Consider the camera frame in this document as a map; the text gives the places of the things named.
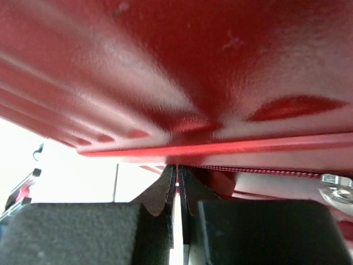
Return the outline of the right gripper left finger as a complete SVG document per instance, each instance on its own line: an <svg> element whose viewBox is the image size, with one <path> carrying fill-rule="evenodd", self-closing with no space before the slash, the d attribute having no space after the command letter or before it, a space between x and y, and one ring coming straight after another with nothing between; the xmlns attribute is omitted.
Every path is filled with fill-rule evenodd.
<svg viewBox="0 0 353 265"><path fill-rule="evenodd" d="M176 167L128 203L36 203L1 239L2 264L168 264Z"/></svg>

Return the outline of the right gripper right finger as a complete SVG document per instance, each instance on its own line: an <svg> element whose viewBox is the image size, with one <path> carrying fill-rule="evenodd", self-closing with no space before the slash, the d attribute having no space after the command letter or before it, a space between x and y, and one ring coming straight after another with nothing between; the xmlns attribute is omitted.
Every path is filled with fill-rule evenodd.
<svg viewBox="0 0 353 265"><path fill-rule="evenodd" d="M329 209L313 200L220 198L178 167L185 264L351 264Z"/></svg>

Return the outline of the red suitcase blue lining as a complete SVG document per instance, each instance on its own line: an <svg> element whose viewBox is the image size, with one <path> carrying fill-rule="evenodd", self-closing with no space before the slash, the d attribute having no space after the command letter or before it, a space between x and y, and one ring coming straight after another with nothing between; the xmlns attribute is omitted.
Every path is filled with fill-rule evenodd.
<svg viewBox="0 0 353 265"><path fill-rule="evenodd" d="M85 156L352 176L352 2L2 1L1 117Z"/></svg>

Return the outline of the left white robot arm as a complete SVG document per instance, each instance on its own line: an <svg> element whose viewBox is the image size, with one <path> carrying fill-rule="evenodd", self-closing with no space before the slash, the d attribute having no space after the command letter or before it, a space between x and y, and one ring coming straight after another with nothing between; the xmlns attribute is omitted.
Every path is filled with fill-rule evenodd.
<svg viewBox="0 0 353 265"><path fill-rule="evenodd" d="M1 227L8 226L17 212L31 203L31 188L41 176L41 172L41 169L35 167L29 175L12 189L5 203L4 211L1 213Z"/></svg>

